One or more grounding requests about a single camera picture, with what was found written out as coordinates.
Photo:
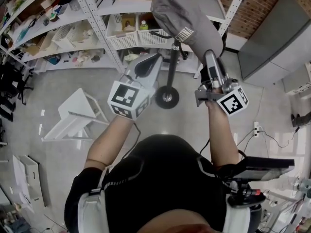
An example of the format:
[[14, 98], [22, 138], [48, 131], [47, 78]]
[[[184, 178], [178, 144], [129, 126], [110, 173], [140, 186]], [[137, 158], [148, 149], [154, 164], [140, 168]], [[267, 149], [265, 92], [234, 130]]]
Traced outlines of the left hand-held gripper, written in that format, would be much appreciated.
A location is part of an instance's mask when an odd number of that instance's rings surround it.
[[156, 81], [162, 65], [160, 53], [148, 53], [131, 61], [125, 73], [114, 81], [107, 103], [121, 117], [137, 120], [156, 93]]

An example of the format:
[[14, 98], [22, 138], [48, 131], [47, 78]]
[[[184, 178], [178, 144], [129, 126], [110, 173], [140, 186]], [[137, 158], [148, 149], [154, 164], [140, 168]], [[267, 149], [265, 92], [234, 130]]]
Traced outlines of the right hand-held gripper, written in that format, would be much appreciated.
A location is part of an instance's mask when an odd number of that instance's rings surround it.
[[249, 99], [237, 79], [230, 78], [222, 59], [216, 58], [213, 50], [205, 53], [206, 66], [201, 75], [207, 74], [195, 91], [197, 106], [203, 102], [216, 102], [227, 116], [232, 116], [247, 108]]

